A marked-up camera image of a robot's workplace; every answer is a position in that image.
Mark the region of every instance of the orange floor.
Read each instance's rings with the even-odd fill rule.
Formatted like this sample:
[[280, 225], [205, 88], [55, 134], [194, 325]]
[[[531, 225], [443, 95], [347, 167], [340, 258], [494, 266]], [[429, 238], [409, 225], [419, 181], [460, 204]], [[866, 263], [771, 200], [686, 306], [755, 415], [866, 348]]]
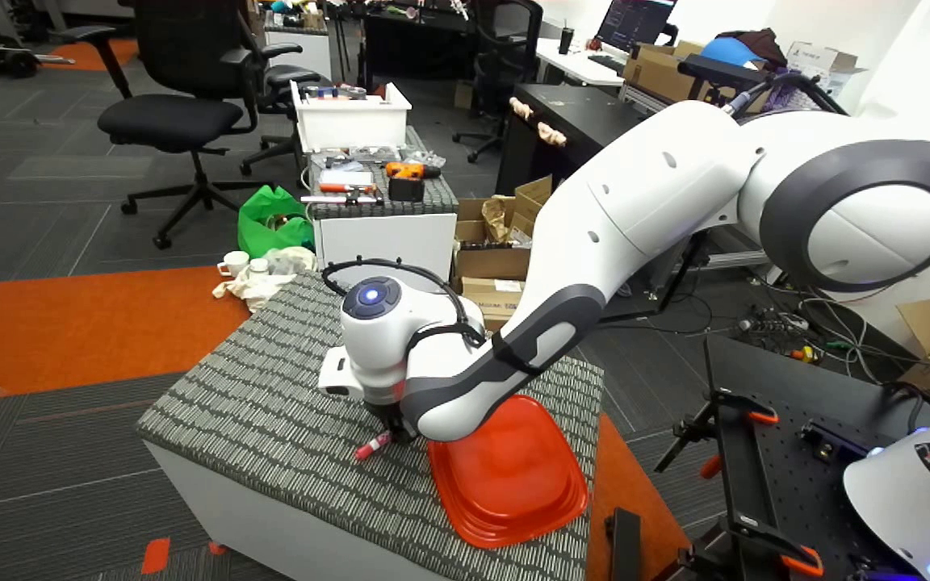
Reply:
[[244, 320], [213, 269], [0, 285], [0, 393], [178, 376]]
[[[110, 38], [110, 48], [118, 56], [118, 66], [128, 66], [140, 56], [137, 38]], [[51, 48], [51, 56], [64, 57], [64, 66], [43, 66], [43, 69], [51, 69], [51, 73], [108, 73], [102, 53], [86, 42], [60, 45], [60, 48]]]

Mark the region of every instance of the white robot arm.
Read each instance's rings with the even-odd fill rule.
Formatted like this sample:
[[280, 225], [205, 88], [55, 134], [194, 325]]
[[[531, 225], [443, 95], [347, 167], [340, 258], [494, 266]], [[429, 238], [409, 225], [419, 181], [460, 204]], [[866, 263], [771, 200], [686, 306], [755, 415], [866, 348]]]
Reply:
[[[930, 129], [835, 115], [740, 127], [717, 106], [676, 105], [554, 194], [534, 230], [519, 306], [487, 344], [429, 336], [407, 348], [409, 336], [463, 317], [401, 278], [352, 288], [342, 336], [365, 400], [409, 437], [463, 441], [599, 325], [633, 273], [725, 224], [814, 288], [900, 282], [930, 266]], [[386, 288], [386, 310], [358, 310], [376, 288]]]

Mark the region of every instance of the gray floor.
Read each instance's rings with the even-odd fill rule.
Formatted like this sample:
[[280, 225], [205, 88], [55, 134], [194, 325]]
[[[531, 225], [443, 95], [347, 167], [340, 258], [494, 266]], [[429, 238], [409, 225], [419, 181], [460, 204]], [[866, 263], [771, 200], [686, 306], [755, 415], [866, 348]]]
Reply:
[[[148, 88], [140, 69], [133, 73], [137, 90]], [[498, 154], [465, 164], [468, 149], [451, 141], [456, 129], [475, 127], [451, 106], [451, 85], [404, 82], [401, 88], [413, 99], [409, 123], [423, 141], [449, 158], [445, 178], [456, 194], [492, 194]], [[126, 191], [182, 186], [190, 164], [182, 154], [110, 145], [93, 119], [112, 99], [105, 74], [43, 73], [0, 82], [0, 282], [213, 266], [237, 245], [237, 221], [226, 211], [188, 221], [169, 252], [152, 245], [169, 204], [141, 204], [140, 216], [121, 215]], [[280, 129], [280, 119], [266, 119], [261, 134]], [[254, 151], [254, 136], [226, 138], [226, 149], [229, 158], [211, 158], [213, 178], [240, 178], [237, 158]], [[295, 186], [289, 167], [291, 162], [277, 158], [258, 164], [254, 178]], [[731, 334], [753, 301], [764, 297], [745, 285], [687, 285], [664, 317], [601, 329], [575, 348], [607, 370], [607, 415], [639, 461], [653, 465], [671, 441], [669, 427], [702, 405], [708, 387], [702, 334]], [[699, 461], [702, 451], [687, 451], [669, 475], [657, 475], [687, 532], [719, 515], [717, 484], [694, 477]]]

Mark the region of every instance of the office chair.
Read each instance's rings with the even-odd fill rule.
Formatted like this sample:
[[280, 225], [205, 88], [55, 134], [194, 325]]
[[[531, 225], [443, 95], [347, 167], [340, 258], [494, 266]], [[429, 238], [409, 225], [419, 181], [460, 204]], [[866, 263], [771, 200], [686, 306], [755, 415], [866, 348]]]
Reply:
[[253, 164], [266, 162], [266, 158], [277, 158], [277, 154], [295, 154], [295, 162], [304, 158], [300, 136], [296, 136], [296, 110], [295, 110], [295, 98], [291, 98], [291, 82], [319, 85], [328, 79], [310, 73], [310, 69], [296, 69], [296, 66], [269, 69], [266, 95], [258, 99], [258, 115], [286, 115], [291, 119], [291, 134], [289, 136], [261, 136], [258, 151], [244, 158], [244, 164], [240, 164], [244, 176], [253, 176]]
[[183, 198], [182, 206], [154, 232], [154, 245], [170, 245], [170, 230], [197, 206], [222, 204], [237, 211], [222, 191], [250, 191], [254, 186], [221, 186], [205, 170], [201, 154], [221, 136], [253, 134], [258, 127], [254, 95], [269, 57], [300, 53], [286, 45], [261, 53], [253, 35], [245, 0], [137, 0], [137, 42], [148, 79], [176, 95], [133, 98], [118, 56], [110, 53], [110, 26], [70, 30], [70, 38], [92, 42], [105, 57], [121, 105], [102, 115], [102, 129], [121, 145], [152, 145], [159, 151], [188, 151], [194, 158], [194, 186], [128, 194], [124, 215], [140, 215], [140, 200]]
[[468, 164], [475, 164], [505, 138], [511, 90], [537, 79], [542, 7], [537, 0], [482, 0], [471, 5], [468, 20], [477, 38], [471, 110], [492, 115], [494, 134], [456, 134], [451, 141], [482, 138], [482, 145], [468, 151]]

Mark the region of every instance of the table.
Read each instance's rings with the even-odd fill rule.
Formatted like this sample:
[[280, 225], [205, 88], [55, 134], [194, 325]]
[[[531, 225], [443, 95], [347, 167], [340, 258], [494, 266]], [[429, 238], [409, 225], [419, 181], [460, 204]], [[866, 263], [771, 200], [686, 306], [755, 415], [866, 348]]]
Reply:
[[563, 149], [542, 145], [534, 123], [507, 117], [498, 191], [515, 191], [542, 176], [554, 176], [559, 186], [618, 136], [657, 115], [618, 99], [607, 90], [575, 85], [519, 85], [515, 98], [534, 106], [542, 123], [565, 134], [568, 141]]
[[[340, 297], [316, 278], [289, 285], [140, 419], [140, 437], [218, 543], [300, 581], [563, 581], [604, 572], [607, 540], [590, 516], [528, 547], [477, 554], [449, 532], [419, 445], [354, 465], [352, 450], [379, 424], [363, 405], [313, 387], [340, 339], [337, 317]], [[601, 370], [559, 360], [531, 393], [559, 419], [585, 477], [599, 477], [604, 499], [595, 499], [595, 515], [610, 512], [599, 500], [635, 512], [657, 537], [653, 561], [664, 565], [662, 557], [686, 543], [676, 520], [662, 503], [627, 500], [624, 492], [649, 487], [627, 475], [627, 461], [624, 471], [619, 461], [595, 465], [627, 451], [601, 419], [601, 387]]]
[[545, 79], [545, 69], [559, 69], [565, 79], [578, 82], [578, 85], [590, 85], [590, 88], [624, 88], [624, 74], [590, 63], [590, 56], [599, 53], [565, 53], [559, 56], [559, 38], [539, 38], [537, 42], [537, 57], [542, 66], [542, 74]]
[[[790, 540], [814, 547], [827, 561], [827, 577], [852, 575], [855, 557], [899, 565], [837, 499], [837, 469], [810, 460], [798, 441], [805, 424], [825, 424], [873, 445], [909, 437], [909, 424], [930, 424], [930, 407], [899, 400], [879, 385], [864, 385], [814, 365], [798, 365], [731, 339], [708, 339], [712, 382], [740, 392], [781, 415], [781, 431], [755, 431], [740, 410], [719, 410], [719, 460], [728, 512], [771, 523]], [[755, 543], [736, 543], [743, 581], [786, 581], [779, 560]]]

